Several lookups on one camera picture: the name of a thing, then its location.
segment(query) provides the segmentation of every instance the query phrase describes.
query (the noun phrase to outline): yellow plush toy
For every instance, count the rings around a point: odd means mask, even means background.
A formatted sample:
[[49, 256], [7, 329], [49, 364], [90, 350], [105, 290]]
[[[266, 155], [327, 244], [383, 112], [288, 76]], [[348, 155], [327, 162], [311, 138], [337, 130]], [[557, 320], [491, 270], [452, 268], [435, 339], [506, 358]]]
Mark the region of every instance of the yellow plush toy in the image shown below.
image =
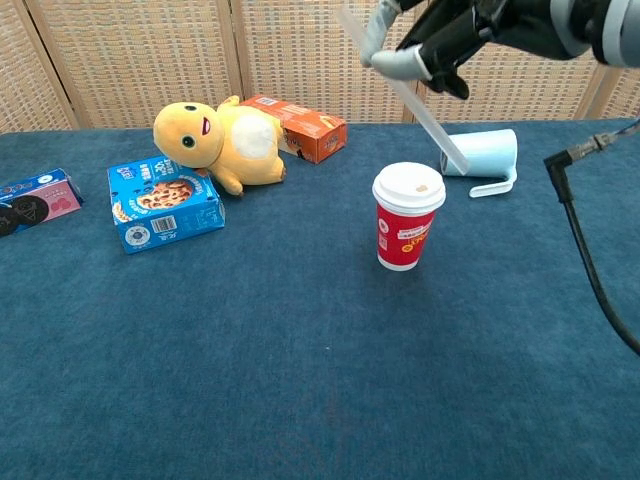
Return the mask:
[[167, 105], [154, 121], [154, 142], [174, 162], [208, 169], [231, 195], [242, 195], [243, 185], [283, 181], [280, 120], [239, 103], [234, 95], [217, 111], [194, 102]]

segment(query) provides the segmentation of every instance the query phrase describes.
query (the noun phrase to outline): light blue mug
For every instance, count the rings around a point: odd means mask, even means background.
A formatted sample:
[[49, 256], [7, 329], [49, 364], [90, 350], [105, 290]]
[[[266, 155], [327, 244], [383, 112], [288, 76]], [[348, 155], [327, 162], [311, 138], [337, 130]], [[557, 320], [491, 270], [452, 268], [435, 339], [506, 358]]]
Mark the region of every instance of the light blue mug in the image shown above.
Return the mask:
[[501, 178], [498, 183], [473, 187], [472, 198], [498, 195], [511, 191], [518, 175], [518, 139], [511, 129], [450, 135], [453, 143], [469, 161], [469, 171], [462, 175], [442, 152], [440, 171], [443, 176]]

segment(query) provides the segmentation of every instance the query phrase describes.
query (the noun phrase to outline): woven screen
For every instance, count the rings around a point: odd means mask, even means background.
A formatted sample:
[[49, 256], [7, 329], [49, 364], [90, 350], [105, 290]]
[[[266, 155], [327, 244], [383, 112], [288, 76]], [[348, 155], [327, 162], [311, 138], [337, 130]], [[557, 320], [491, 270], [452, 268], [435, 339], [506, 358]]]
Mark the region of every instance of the woven screen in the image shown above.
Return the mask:
[[591, 53], [559, 62], [488, 44], [459, 69], [469, 99], [423, 96], [441, 122], [573, 119], [596, 67]]
[[637, 116], [640, 116], [640, 70], [624, 70], [602, 112], [602, 117]]
[[168, 103], [217, 105], [238, 93], [235, 54], [223, 40], [227, 26], [233, 38], [230, 14], [215, 1], [28, 4], [86, 126], [149, 127]]
[[[241, 10], [234, 12], [236, 21], [240, 18], [244, 27], [238, 42], [246, 48], [246, 93], [269, 95], [348, 122], [401, 122], [402, 100], [375, 72], [360, 65], [357, 47], [336, 20], [343, 4], [364, 26], [377, 1], [235, 2]], [[398, 17], [386, 48], [400, 42], [414, 16]]]
[[10, 1], [0, 2], [0, 25], [0, 133], [71, 128], [64, 95], [55, 90], [60, 86], [47, 76], [37, 44]]

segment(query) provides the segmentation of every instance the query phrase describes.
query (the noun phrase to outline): oreo package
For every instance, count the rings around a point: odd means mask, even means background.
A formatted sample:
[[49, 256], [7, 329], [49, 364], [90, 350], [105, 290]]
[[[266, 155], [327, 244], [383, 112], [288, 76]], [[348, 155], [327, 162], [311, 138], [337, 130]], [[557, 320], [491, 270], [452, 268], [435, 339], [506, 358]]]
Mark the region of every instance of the oreo package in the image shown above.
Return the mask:
[[126, 253], [224, 228], [224, 205], [206, 171], [158, 156], [107, 173], [113, 222]]
[[82, 203], [71, 177], [59, 168], [0, 187], [0, 237], [79, 210]]

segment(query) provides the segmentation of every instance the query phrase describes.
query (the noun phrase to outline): cookie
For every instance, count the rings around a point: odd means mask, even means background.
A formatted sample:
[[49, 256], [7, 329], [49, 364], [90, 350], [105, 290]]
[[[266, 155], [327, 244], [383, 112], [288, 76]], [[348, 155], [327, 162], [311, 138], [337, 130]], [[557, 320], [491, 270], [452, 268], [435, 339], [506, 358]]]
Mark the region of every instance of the cookie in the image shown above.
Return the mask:
[[131, 220], [131, 217], [124, 213], [122, 209], [122, 204], [120, 202], [116, 202], [111, 209], [113, 216], [116, 217], [120, 222], [126, 223]]
[[0, 205], [0, 237], [12, 234], [18, 225], [20, 225], [18, 215], [13, 208]]
[[193, 194], [193, 187], [186, 180], [160, 182], [153, 190], [137, 198], [138, 205], [148, 210], [175, 207], [186, 202]]
[[23, 225], [37, 225], [49, 215], [49, 205], [40, 197], [23, 195], [11, 202], [13, 211]]

